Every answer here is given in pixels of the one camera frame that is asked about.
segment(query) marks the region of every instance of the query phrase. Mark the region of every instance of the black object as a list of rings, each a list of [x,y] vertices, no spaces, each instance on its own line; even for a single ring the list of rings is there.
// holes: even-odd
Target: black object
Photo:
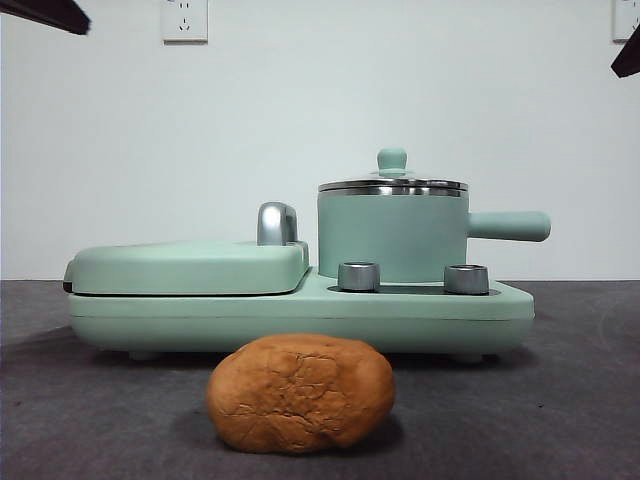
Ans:
[[[86,35],[91,20],[73,0],[0,0],[0,12]]]
[[[620,54],[611,64],[618,77],[628,77],[640,72],[640,28],[633,32]]]

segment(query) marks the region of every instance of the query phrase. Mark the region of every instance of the bread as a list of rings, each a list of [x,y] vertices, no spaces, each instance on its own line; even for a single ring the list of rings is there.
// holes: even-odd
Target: bread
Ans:
[[[211,374],[207,409],[218,435],[246,452],[349,447],[393,406],[391,366],[370,345],[316,334],[255,340]]]

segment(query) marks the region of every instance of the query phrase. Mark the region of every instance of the gray table surface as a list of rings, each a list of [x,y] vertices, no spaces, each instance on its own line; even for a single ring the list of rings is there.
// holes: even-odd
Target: gray table surface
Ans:
[[[640,282],[510,282],[525,345],[481,365],[389,355],[389,418],[308,456],[220,442],[204,388],[221,354],[147,363],[73,334],[60,282],[2,283],[2,478],[640,479]]]

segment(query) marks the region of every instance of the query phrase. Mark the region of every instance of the wall socket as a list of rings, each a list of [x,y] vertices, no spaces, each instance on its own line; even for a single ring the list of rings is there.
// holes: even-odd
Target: wall socket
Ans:
[[[613,41],[624,43],[640,28],[640,0],[613,0]]]
[[[209,0],[162,0],[162,39],[165,43],[206,43]]]

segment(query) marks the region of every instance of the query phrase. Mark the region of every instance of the sandwich maker lid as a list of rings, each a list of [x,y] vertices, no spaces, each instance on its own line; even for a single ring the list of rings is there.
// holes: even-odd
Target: sandwich maker lid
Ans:
[[[190,241],[82,250],[65,290],[81,295],[264,295],[294,290],[309,267],[305,242]]]

